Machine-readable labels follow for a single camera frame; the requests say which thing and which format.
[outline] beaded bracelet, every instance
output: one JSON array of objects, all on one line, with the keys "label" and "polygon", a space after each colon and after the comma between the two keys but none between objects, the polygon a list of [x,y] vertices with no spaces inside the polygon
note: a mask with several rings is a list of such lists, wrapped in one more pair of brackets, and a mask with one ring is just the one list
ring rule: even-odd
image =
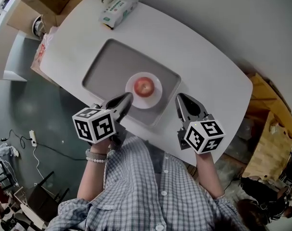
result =
[{"label": "beaded bracelet", "polygon": [[94,162],[94,163],[105,163],[106,162],[106,160],[98,160],[98,159],[93,159],[91,157],[86,157],[86,160],[90,161],[90,162]]}]

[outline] white box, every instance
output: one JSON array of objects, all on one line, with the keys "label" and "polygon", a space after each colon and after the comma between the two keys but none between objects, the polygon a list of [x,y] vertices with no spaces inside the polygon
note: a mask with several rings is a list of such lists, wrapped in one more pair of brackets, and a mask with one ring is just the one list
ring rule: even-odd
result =
[{"label": "white box", "polygon": [[203,154],[217,149],[224,136],[218,120],[196,121],[190,123],[185,141],[197,154]]},{"label": "white box", "polygon": [[111,110],[84,108],[72,119],[81,140],[96,144],[116,133]]}]

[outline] gray tray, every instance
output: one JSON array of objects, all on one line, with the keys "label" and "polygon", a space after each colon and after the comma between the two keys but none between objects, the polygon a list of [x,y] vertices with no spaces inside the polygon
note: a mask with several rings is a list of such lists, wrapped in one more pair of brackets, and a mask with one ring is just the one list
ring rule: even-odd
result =
[{"label": "gray tray", "polygon": [[160,80],[162,98],[150,109],[132,106],[128,115],[152,127],[160,119],[181,82],[175,72],[123,43],[108,39],[87,71],[82,85],[99,98],[109,100],[123,94],[130,77],[140,72],[152,73]]}]

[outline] power strip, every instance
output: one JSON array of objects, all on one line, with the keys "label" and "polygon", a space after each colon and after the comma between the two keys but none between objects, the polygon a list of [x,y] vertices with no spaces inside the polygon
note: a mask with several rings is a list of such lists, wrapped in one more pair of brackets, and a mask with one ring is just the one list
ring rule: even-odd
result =
[{"label": "power strip", "polygon": [[36,140],[36,136],[35,136],[35,131],[33,131],[33,130],[29,131],[29,136],[31,138],[31,145],[33,147],[37,147],[38,144],[37,144],[37,140]]}]

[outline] bracelet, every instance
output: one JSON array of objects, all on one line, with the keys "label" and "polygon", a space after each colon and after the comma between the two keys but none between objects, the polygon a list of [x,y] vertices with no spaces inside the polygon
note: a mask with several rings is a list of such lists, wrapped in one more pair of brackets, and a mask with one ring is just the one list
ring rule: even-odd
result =
[{"label": "bracelet", "polygon": [[99,160],[99,159],[93,159],[91,157],[86,157],[87,161],[90,161],[90,162],[94,162],[94,163],[105,163],[106,160]]},{"label": "bracelet", "polygon": [[101,155],[101,154],[97,154],[97,153],[92,153],[89,149],[86,150],[86,159],[88,161],[92,161],[92,162],[97,162],[97,163],[103,163],[101,161],[106,161],[106,157],[107,155]]}]

